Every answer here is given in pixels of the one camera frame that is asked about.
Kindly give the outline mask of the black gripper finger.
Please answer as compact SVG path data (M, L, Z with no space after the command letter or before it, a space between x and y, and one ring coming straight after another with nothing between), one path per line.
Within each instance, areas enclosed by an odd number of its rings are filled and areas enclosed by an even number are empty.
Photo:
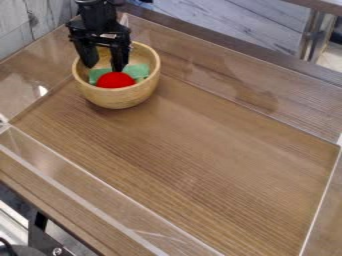
M99 61L95 44L84 40L76 40L74 44L83 64L88 68L92 68Z
M122 72L130 60L130 44L112 44L110 47L110 52L112 70L115 72Z

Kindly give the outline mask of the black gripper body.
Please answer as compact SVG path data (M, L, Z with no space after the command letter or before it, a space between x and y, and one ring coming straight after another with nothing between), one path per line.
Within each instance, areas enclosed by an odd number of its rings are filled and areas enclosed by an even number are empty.
M116 8L126 0L75 0L78 17L66 24L75 45L131 43L130 29L118 21Z

